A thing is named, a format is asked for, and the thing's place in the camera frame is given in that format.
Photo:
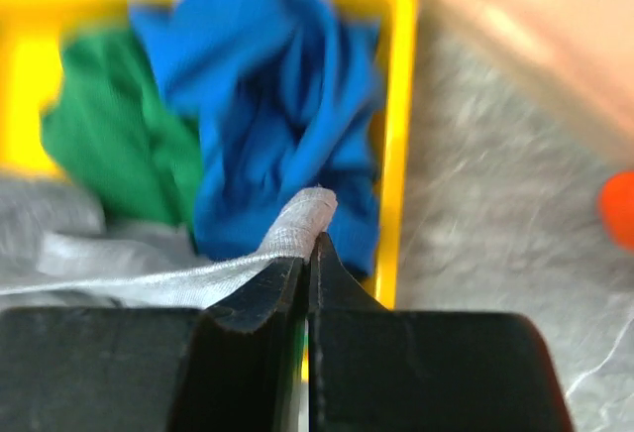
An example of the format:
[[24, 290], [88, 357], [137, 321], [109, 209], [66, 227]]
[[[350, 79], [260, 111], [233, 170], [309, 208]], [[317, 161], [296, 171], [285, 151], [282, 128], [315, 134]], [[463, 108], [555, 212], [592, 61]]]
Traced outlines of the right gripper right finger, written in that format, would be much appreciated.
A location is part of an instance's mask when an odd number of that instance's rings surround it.
[[367, 431], [368, 368], [363, 365], [367, 321], [385, 308], [340, 260], [331, 238], [320, 234], [308, 268], [309, 429]]

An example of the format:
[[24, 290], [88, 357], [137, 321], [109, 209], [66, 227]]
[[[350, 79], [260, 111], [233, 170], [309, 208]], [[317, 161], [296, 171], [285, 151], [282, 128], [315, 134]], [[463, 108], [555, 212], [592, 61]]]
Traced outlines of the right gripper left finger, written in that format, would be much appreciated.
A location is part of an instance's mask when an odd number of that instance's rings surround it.
[[202, 312], [169, 430], [297, 430], [303, 274], [301, 259], [274, 261]]

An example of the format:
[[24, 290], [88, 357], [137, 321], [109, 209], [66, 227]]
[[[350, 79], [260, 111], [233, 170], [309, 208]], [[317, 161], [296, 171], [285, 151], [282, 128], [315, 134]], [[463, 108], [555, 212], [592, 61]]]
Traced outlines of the grey tank top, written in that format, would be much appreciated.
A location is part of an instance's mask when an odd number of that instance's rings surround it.
[[224, 262], [195, 254], [182, 227], [108, 222], [86, 190], [51, 179], [1, 178], [1, 308], [194, 307], [224, 299], [282, 258], [309, 259], [335, 194], [296, 194], [256, 250]]

